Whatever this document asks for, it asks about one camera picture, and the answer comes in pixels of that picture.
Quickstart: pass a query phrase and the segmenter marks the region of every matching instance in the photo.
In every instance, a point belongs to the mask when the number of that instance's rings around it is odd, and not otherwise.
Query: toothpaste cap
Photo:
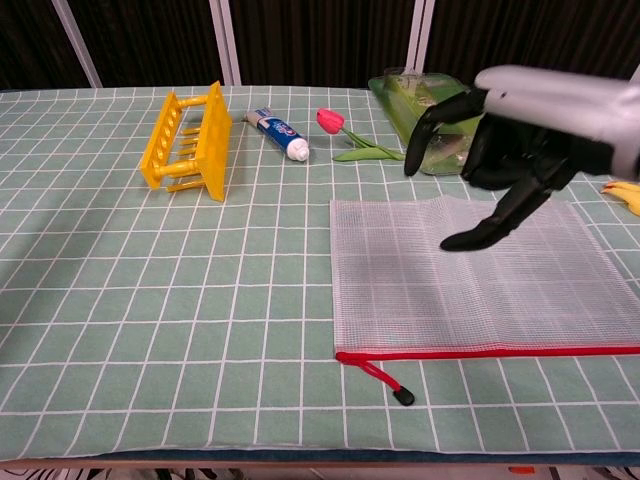
[[[305,162],[309,158],[309,144],[304,138],[296,138],[287,146],[287,157],[298,162]]]

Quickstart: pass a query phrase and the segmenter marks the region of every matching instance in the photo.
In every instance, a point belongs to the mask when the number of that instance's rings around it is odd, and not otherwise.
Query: yellow object
[[[640,217],[640,185],[627,182],[609,182],[602,189],[602,193],[608,193],[624,200],[631,213]]]
[[[182,111],[195,105],[205,105],[202,123],[199,127],[187,128],[181,133],[197,137],[180,142],[181,145],[190,145],[190,148],[177,152],[179,156],[193,156],[168,163]],[[162,185],[165,176],[178,178],[200,175],[200,179],[171,185],[167,187],[167,191],[175,192],[204,185],[213,200],[222,202],[230,133],[231,116],[224,104],[220,82],[211,85],[208,95],[200,97],[179,100],[175,93],[169,92],[140,161],[140,171],[147,185],[156,189]]]

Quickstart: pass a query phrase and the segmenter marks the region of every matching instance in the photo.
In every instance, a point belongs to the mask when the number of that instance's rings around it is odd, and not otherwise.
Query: toothpaste tube
[[[309,144],[289,125],[273,116],[268,108],[247,112],[245,120],[276,143],[291,160],[309,158]]]

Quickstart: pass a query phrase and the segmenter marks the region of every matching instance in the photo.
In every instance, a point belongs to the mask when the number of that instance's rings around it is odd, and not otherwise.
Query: yellow plastic rack
[[[180,157],[189,157],[169,164],[182,110],[194,105],[205,105],[202,123],[199,127],[181,132],[191,138],[181,141],[180,145],[189,147],[177,152]],[[204,185],[213,200],[224,201],[224,172],[230,133],[231,116],[224,104],[220,82],[211,85],[209,93],[201,97],[179,100],[174,92],[169,92],[140,162],[140,171],[147,185],[156,189],[167,175],[178,178],[199,174],[202,178],[171,185],[167,191]]]

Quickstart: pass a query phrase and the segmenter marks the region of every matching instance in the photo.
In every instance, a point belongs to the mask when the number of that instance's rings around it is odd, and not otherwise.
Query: red zipper
[[[407,390],[405,387],[400,385],[398,381],[389,375],[387,372],[381,370],[376,367],[371,362],[367,360],[358,360],[353,359],[348,353],[338,352],[336,353],[336,360],[345,365],[353,365],[354,367],[361,368],[365,373],[371,375],[372,377],[377,378],[378,380],[386,383],[393,390],[393,396],[398,400],[402,405],[409,406],[415,402],[415,397],[413,393]]]

